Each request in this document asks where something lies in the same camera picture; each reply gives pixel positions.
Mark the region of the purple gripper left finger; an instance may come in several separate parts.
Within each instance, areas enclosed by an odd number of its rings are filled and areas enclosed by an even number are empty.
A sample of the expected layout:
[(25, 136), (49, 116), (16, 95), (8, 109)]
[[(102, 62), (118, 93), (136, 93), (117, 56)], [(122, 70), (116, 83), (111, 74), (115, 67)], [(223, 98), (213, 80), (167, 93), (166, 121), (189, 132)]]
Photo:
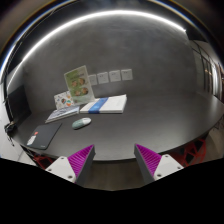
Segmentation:
[(83, 186), (95, 156), (95, 146), (87, 146), (69, 157), (60, 156), (46, 168), (56, 176)]

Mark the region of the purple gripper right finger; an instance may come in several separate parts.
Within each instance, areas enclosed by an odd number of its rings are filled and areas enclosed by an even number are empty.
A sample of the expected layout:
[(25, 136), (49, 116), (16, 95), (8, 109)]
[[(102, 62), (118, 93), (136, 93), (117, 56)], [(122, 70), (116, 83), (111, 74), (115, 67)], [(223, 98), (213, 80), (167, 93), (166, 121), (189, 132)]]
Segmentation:
[(183, 169), (183, 166), (169, 154), (160, 155), (139, 144), (134, 146), (134, 155), (145, 184)]

